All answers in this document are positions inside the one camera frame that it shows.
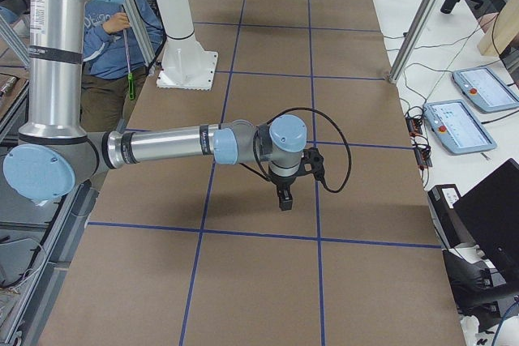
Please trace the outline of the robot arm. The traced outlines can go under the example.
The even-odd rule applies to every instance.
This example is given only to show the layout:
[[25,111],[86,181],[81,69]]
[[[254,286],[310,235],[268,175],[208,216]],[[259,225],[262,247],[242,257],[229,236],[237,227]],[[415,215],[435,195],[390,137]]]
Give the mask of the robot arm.
[[[7,184],[32,201],[57,199],[111,169],[147,160],[210,155],[219,164],[268,163],[256,172],[274,183],[280,209],[292,206],[307,128],[292,109],[261,126],[247,121],[123,132],[148,77],[127,0],[29,0],[28,119],[2,162]],[[195,39],[188,0],[159,19],[132,0],[164,52],[165,87],[211,85],[217,54]]]

